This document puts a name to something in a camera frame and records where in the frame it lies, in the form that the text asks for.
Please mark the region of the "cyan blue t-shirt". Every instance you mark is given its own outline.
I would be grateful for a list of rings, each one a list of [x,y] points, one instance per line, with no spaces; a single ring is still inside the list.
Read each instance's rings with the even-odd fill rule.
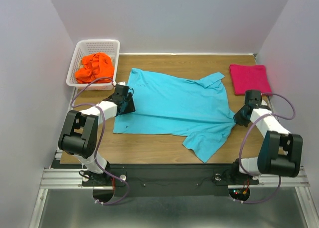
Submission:
[[[223,78],[217,72],[189,80],[133,68],[128,86],[135,112],[117,116],[113,132],[184,136],[183,145],[206,163],[235,126]]]

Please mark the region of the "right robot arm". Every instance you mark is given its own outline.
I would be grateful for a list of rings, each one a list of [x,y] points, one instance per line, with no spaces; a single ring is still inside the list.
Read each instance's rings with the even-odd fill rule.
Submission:
[[[303,138],[285,129],[277,120],[294,119],[295,109],[292,107],[292,117],[274,114],[263,102],[262,95],[258,90],[246,91],[244,105],[234,115],[237,125],[248,127],[251,124],[240,147],[239,158],[236,160],[238,166],[229,171],[229,177],[235,183],[241,183],[247,175],[258,177],[261,174],[269,174],[294,178],[300,171]],[[243,159],[243,148],[254,127],[258,128],[264,138],[259,155]]]

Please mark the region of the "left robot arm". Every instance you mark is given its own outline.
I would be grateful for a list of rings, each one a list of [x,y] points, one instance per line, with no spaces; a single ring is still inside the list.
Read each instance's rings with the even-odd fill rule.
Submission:
[[[58,140],[58,148],[76,157],[87,171],[80,171],[83,182],[99,185],[115,184],[110,163],[98,153],[106,121],[119,115],[135,112],[134,89],[124,82],[115,86],[108,98],[97,104],[87,104],[88,109],[68,111]]]

